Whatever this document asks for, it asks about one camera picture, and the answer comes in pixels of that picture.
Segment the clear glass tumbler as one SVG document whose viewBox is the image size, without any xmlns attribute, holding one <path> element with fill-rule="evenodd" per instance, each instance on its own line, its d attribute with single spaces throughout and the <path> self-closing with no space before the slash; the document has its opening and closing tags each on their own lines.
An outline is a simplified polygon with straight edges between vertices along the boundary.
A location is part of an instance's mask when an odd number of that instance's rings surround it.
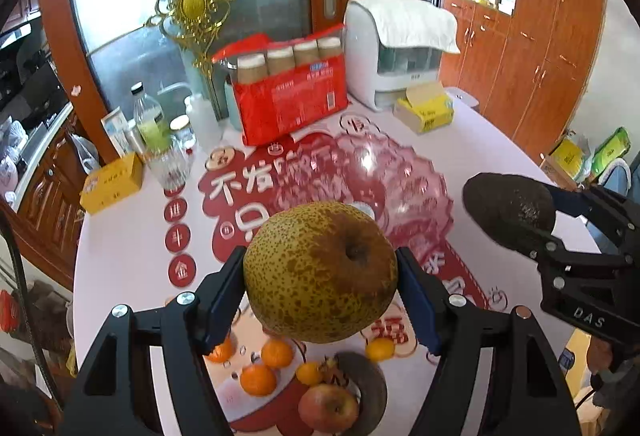
<svg viewBox="0 0 640 436">
<path fill-rule="evenodd" d="M 169 136 L 168 141 L 166 149 L 153 149 L 146 154 L 146 166 L 164 190 L 175 191 L 188 180 L 191 162 L 178 139 Z"/>
</svg>

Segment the pink glass fruit bowl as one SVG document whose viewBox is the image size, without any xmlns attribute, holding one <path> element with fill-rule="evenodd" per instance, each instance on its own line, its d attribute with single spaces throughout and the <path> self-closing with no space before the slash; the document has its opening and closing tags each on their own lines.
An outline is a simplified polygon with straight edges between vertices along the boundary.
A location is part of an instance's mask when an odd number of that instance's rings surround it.
<svg viewBox="0 0 640 436">
<path fill-rule="evenodd" d="M 276 212 L 318 201 L 355 205 L 421 264 L 440 250 L 454 223 L 444 176 L 413 148 L 384 135 L 311 133 L 272 166 L 269 204 Z"/>
</svg>

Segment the yellow speckled pear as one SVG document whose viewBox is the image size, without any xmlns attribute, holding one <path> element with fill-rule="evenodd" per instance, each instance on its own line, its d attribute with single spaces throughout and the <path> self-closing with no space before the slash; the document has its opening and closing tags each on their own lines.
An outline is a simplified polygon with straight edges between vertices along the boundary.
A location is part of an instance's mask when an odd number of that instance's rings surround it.
<svg viewBox="0 0 640 436">
<path fill-rule="evenodd" d="M 365 212 L 336 201 L 275 214 L 243 258 L 250 307 L 272 333 L 314 344 L 350 338 L 393 300 L 393 245 Z"/>
</svg>

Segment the small white carton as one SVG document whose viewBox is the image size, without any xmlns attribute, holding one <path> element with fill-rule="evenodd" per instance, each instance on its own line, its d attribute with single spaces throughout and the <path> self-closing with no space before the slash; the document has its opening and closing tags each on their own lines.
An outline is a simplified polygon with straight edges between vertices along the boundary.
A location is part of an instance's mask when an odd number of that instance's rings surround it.
<svg viewBox="0 0 640 436">
<path fill-rule="evenodd" d="M 120 107 L 115 108 L 108 115 L 101 118 L 101 124 L 106 136 L 121 158 L 132 151 L 126 136 L 128 121 Z"/>
</svg>

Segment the red apple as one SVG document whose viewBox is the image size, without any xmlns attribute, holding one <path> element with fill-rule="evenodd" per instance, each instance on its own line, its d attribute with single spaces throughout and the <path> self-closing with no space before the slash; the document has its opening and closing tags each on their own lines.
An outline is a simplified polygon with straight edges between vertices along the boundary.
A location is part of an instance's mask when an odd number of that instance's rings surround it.
<svg viewBox="0 0 640 436">
<path fill-rule="evenodd" d="M 343 387 L 329 384 L 312 386 L 298 403 L 300 419 L 323 434 L 340 434 L 349 430 L 359 416 L 355 396 Z"/>
</svg>

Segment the white towel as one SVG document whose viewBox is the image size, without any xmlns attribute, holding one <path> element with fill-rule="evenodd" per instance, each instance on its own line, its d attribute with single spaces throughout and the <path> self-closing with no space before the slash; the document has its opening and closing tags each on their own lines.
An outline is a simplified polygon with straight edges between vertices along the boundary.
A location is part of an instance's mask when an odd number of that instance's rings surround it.
<svg viewBox="0 0 640 436">
<path fill-rule="evenodd" d="M 446 9 L 424 0 L 375 0 L 370 8 L 378 38 L 387 48 L 434 48 L 457 55 L 458 24 Z"/>
</svg>

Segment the green label plastic bottle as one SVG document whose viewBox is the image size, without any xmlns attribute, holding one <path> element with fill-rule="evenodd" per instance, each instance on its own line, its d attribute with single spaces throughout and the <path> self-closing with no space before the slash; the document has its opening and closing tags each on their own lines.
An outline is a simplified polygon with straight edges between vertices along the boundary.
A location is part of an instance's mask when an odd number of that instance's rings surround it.
<svg viewBox="0 0 640 436">
<path fill-rule="evenodd" d="M 134 96 L 134 122 L 151 152 L 160 153 L 171 146 L 170 130 L 160 103 L 137 82 L 131 87 Z"/>
</svg>

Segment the white countertop appliance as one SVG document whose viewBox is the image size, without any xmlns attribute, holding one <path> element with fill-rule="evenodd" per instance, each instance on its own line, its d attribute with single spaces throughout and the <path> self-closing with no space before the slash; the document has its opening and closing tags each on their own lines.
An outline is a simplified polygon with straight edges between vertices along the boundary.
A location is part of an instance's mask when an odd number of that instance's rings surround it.
<svg viewBox="0 0 640 436">
<path fill-rule="evenodd" d="M 375 0 L 350 0 L 344 14 L 343 37 L 347 89 L 373 111 L 393 107 L 407 88 L 436 80 L 440 50 L 387 48 L 369 8 Z"/>
</svg>

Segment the white squeeze bottle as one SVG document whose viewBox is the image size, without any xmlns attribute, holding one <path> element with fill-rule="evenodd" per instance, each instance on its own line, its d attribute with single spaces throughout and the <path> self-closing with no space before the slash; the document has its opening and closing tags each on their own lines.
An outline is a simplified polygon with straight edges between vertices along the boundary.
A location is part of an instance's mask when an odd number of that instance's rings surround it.
<svg viewBox="0 0 640 436">
<path fill-rule="evenodd" d="M 204 151 L 213 152 L 221 142 L 222 129 L 212 104 L 202 94 L 192 94 L 184 105 L 196 140 Z"/>
</svg>

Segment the mandarin orange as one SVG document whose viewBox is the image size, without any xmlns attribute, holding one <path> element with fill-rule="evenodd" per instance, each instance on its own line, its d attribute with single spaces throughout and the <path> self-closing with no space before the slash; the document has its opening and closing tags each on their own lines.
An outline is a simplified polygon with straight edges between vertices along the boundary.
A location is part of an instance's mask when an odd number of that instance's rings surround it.
<svg viewBox="0 0 640 436">
<path fill-rule="evenodd" d="M 267 397 L 276 390 L 278 378 L 270 367 L 264 364 L 251 364 L 242 370 L 240 385 L 247 395 Z"/>
<path fill-rule="evenodd" d="M 270 338 L 260 351 L 260 360 L 271 369 L 284 369 L 292 364 L 295 352 L 290 343 L 282 338 Z"/>
<path fill-rule="evenodd" d="M 231 334 L 228 333 L 224 341 L 215 346 L 205 358 L 214 364 L 224 364 L 229 361 L 235 354 L 235 346 L 232 341 Z"/>
</svg>

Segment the yellow tin box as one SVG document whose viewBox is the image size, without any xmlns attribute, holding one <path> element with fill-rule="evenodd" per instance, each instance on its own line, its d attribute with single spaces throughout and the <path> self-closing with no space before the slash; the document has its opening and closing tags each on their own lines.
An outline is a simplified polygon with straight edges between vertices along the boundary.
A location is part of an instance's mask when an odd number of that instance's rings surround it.
<svg viewBox="0 0 640 436">
<path fill-rule="evenodd" d="M 94 215 L 137 193 L 142 182 L 143 164 L 137 153 L 128 153 L 87 176 L 80 205 Z"/>
</svg>

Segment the dark avocado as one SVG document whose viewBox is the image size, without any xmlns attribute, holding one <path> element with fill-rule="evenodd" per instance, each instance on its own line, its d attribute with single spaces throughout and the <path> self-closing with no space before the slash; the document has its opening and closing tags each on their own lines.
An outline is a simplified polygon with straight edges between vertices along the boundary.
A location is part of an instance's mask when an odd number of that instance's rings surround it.
<svg viewBox="0 0 640 436">
<path fill-rule="evenodd" d="M 480 173 L 462 188 L 465 211 L 491 240 L 536 257 L 551 240 L 555 207 L 546 185 L 521 175 Z"/>
</svg>

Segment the small yellow orange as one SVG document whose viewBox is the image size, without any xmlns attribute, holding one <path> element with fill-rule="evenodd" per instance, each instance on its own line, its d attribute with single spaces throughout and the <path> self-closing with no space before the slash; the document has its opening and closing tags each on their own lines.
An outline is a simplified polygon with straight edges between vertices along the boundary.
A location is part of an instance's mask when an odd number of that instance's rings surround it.
<svg viewBox="0 0 640 436">
<path fill-rule="evenodd" d="M 318 361 L 307 361 L 301 364 L 295 372 L 296 378 L 302 384 L 311 387 L 323 382 L 323 372 Z"/>
<path fill-rule="evenodd" d="M 374 362 L 392 359 L 395 356 L 396 346 L 390 338 L 375 338 L 366 346 L 366 356 Z"/>
</svg>

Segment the red paper cup package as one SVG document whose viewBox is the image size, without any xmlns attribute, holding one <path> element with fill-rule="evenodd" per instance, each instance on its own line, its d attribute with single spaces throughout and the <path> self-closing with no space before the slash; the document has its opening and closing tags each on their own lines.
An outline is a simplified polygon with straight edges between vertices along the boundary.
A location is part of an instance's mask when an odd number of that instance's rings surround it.
<svg viewBox="0 0 640 436">
<path fill-rule="evenodd" d="M 213 54 L 230 71 L 246 146 L 258 147 L 348 105 L 345 27 L 276 42 L 254 34 Z"/>
</svg>

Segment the overripe dark banana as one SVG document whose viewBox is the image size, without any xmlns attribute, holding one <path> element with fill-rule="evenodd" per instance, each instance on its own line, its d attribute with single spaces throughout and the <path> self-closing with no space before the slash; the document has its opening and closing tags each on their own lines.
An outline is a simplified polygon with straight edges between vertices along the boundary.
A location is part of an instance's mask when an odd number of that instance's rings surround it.
<svg viewBox="0 0 640 436">
<path fill-rule="evenodd" d="M 371 435 L 383 419 L 387 387 L 380 367 L 358 352 L 338 352 L 337 367 L 359 392 L 359 414 L 344 435 Z"/>
</svg>

